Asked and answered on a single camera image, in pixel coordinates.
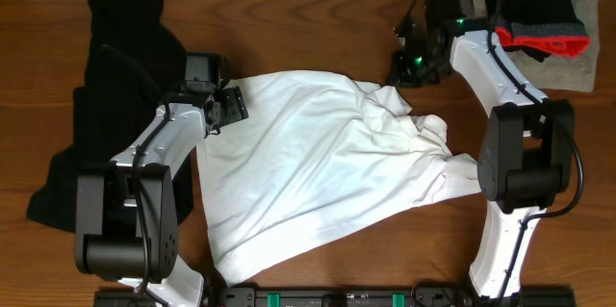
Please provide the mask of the white t-shirt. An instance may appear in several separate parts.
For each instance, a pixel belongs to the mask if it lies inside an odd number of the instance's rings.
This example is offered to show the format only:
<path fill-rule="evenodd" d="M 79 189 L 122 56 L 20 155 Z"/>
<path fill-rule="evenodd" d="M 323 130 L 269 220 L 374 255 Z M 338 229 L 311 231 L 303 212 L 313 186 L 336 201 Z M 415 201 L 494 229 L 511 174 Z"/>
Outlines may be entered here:
<path fill-rule="evenodd" d="M 237 81 L 248 116 L 196 148 L 208 238 L 230 285 L 406 210 L 479 192 L 437 115 L 391 86 L 292 70 Z"/>

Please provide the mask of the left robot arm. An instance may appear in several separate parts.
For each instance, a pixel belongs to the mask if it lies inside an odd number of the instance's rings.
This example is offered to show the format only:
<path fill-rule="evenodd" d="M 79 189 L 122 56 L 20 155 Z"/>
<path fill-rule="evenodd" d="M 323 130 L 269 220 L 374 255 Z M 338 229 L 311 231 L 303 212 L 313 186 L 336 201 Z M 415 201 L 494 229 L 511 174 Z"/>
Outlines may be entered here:
<path fill-rule="evenodd" d="M 124 286 L 96 293 L 94 305 L 207 305 L 207 280 L 179 255 L 172 179 L 200 142 L 247 117 L 237 87 L 172 93 L 124 151 L 83 169 L 76 266 Z"/>

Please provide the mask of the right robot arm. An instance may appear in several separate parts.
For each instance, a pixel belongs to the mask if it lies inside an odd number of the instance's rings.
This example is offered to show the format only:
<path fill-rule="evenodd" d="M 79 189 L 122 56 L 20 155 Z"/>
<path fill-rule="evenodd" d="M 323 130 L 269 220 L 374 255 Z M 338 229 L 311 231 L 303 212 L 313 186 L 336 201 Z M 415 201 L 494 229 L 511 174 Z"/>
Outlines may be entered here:
<path fill-rule="evenodd" d="M 487 200 L 481 243 L 467 288 L 453 306 L 573 306 L 569 287 L 522 287 L 530 239 L 579 158 L 572 146 L 575 114 L 566 100 L 550 100 L 508 59 L 489 20 L 469 18 L 459 0 L 425 0 L 424 28 L 405 16 L 395 29 L 401 47 L 391 59 L 389 86 L 437 85 L 458 72 L 488 117 L 477 159 Z"/>

